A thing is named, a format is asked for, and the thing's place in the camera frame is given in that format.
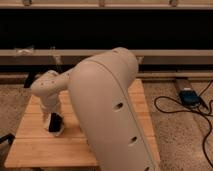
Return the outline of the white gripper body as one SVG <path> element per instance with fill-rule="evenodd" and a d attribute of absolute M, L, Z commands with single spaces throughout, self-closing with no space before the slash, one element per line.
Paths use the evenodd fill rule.
<path fill-rule="evenodd" d="M 60 113 L 61 112 L 61 103 L 56 103 L 56 104 L 48 104 L 48 105 L 44 105 L 41 104 L 41 111 L 42 111 L 42 117 L 43 117 L 43 122 L 46 123 L 49 116 L 52 113 Z"/>

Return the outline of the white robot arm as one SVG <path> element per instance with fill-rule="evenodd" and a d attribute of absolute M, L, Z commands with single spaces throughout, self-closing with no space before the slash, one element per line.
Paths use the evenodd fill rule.
<path fill-rule="evenodd" d="M 138 61 L 126 48 L 114 48 L 59 74 L 50 70 L 31 85 L 45 115 L 61 109 L 59 93 L 69 92 L 80 127 L 101 171 L 158 171 L 128 88 Z"/>

